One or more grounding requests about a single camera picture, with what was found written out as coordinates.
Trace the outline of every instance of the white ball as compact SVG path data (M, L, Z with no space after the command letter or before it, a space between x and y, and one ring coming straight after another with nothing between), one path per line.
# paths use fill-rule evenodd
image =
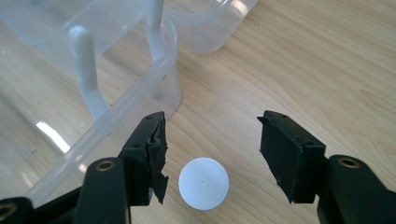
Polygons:
M209 158L198 158L187 163L178 179L181 197L198 210L213 209L221 204L229 186L225 169Z

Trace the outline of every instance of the black plastic bracket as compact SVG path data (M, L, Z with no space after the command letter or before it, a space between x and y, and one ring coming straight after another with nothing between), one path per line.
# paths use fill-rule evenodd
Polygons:
M396 193L363 161L324 156L325 145L288 116L265 111L261 153L290 202L319 196L320 223L396 223Z
M95 161L82 187L36 209L27 198L0 201L0 223L130 223L130 206L163 203L168 177L163 112L144 117L117 158Z

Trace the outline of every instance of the clear plastic tray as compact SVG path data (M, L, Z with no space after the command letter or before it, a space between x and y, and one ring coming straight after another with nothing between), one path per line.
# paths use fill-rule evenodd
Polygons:
M164 15L165 51L156 61L146 28L145 19L137 21L97 60L108 107L97 121L74 74L59 71L44 57L32 60L34 50L11 41L13 36L5 40L15 46L2 46L9 63L2 64L8 73L0 76L0 198L27 192L40 205L64 194L81 184L91 161L117 156L144 116L162 110L169 117L175 111L181 100L176 28Z
M161 55L148 43L149 1L1 1L2 20L44 57L32 60L26 52L33 50L19 43L8 49L19 61L9 58L12 73L0 77L0 199L25 194L40 205L64 194L92 161L116 156L144 116L163 110L169 117L181 99L177 40L197 52L216 50L256 2L165 0ZM96 121L74 75L69 32L76 25L92 33L108 107Z

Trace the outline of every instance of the wood grain surface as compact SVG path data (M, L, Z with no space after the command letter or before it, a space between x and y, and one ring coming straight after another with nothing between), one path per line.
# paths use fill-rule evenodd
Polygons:
M24 54L31 61L18 68L3 57L0 73L26 71L36 56ZM133 207L133 223L318 223L317 202L289 204L259 151L264 110L300 123L327 146L327 157L365 161L396 190L396 1L259 0L221 49L196 54L180 46L177 66L182 102L166 126L168 190L163 205ZM77 94L71 81L63 91ZM8 82L23 83L1 82L9 94L17 90ZM219 161L230 178L226 200L210 211L189 207L178 191L181 169L198 157Z

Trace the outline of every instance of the white plastic post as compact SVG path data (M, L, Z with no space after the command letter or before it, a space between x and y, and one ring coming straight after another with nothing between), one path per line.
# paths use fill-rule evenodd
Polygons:
M82 26L74 26L69 31L72 54L78 77L79 91L97 121L107 111L102 94L99 92L92 34Z
M163 1L164 0L148 0L146 33L153 63L157 62L157 60L165 54L165 45L163 43L163 36L161 35Z

